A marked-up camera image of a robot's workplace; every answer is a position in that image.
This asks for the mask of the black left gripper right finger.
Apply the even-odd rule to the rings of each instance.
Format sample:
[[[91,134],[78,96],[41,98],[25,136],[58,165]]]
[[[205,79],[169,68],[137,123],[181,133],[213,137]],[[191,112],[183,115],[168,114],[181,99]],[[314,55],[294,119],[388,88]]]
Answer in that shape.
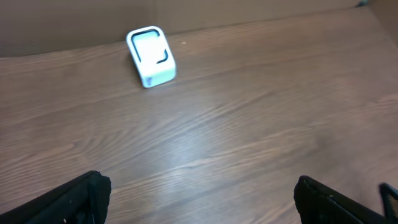
[[[385,218],[360,203],[302,175],[294,188],[294,202],[303,224],[373,224]]]

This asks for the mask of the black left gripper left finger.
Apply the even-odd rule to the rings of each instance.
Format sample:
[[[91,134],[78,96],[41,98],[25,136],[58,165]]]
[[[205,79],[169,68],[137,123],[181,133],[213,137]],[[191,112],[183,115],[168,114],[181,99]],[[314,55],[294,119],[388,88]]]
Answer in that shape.
[[[91,170],[1,214],[1,223],[104,224],[110,194],[111,179]]]

